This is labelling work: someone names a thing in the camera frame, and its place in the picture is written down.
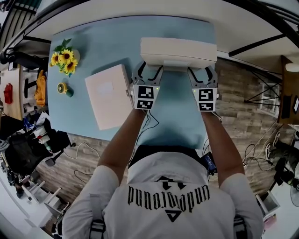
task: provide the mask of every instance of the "man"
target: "man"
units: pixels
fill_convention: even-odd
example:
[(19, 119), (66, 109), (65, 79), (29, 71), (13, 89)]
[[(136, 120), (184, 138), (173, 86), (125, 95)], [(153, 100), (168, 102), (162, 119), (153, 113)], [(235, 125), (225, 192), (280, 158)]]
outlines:
[(133, 110), (63, 219), (64, 239), (260, 239), (263, 216), (241, 157), (216, 116), (202, 112), (220, 188), (195, 150), (146, 148), (120, 186), (145, 113)]
[(293, 172), (299, 162), (299, 149), (294, 146), (285, 144), (279, 140), (280, 132), (278, 131), (274, 137), (273, 143), (268, 143), (266, 150), (266, 159), (285, 158), (292, 168)]

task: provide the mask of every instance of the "yellow flower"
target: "yellow flower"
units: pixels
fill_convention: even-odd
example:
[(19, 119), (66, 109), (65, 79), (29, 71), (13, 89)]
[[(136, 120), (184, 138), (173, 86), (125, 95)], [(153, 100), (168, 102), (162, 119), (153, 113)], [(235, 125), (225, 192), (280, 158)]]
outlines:
[(58, 63), (58, 60), (59, 60), (59, 55), (58, 55), (57, 52), (54, 52), (54, 54), (52, 55), (52, 58), (51, 58), (51, 64), (52, 64), (52, 66), (56, 65)]
[(59, 63), (67, 64), (70, 61), (72, 61), (73, 58), (74, 58), (74, 52), (65, 49), (59, 55)]
[(68, 64), (65, 64), (65, 67), (64, 67), (65, 73), (66, 74), (74, 73), (77, 65), (78, 65), (78, 61), (76, 59), (73, 59)]

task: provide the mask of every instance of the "wooden floor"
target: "wooden floor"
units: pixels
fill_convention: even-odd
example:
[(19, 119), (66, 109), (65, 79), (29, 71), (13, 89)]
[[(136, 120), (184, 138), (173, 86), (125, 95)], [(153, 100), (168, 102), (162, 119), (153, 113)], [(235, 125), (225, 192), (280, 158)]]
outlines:
[[(290, 144), (294, 135), (294, 130), (287, 125), (278, 125), (275, 119), (269, 115), (257, 111), (254, 104), (245, 104), (244, 98), (250, 98), (261, 91), (260, 82), (252, 75), (252, 73), (241, 68), (240, 65), (219, 59), (215, 67), (219, 78), (220, 99), (217, 101), (217, 113), (223, 118), (223, 125), (230, 137), (234, 141), (242, 158), (244, 158), (245, 149), (249, 144), (256, 144), (259, 139), (269, 130), (265, 137), (256, 147), (257, 156), (264, 158), (262, 147), (268, 137), (272, 134), (270, 141), (272, 142), (276, 130), (281, 127), (281, 140)], [(70, 134), (71, 142), (77, 144), (74, 148), (67, 148), (65, 152), (76, 158), (76, 150), (80, 143), (85, 142), (89, 146), (96, 149), (101, 156), (108, 141), (96, 140), (82, 136)], [(41, 162), (37, 171), (41, 175), (41, 179), (46, 181), (45, 189), (55, 191), (58, 187), (62, 190), (59, 196), (69, 202), (73, 202), (80, 191), (88, 181), (90, 176), (76, 172), (74, 170), (91, 174), (96, 168), (98, 157), (94, 151), (86, 145), (82, 145), (78, 151), (78, 158), (71, 159), (62, 154), (54, 167), (47, 167)], [(259, 160), (262, 170), (271, 169), (271, 166), (264, 160)], [(246, 176), (255, 193), (266, 192), (274, 182), (273, 176), (275, 171), (261, 171), (257, 162), (250, 163), (246, 169)], [(211, 177), (210, 183), (217, 186), (217, 177)]]

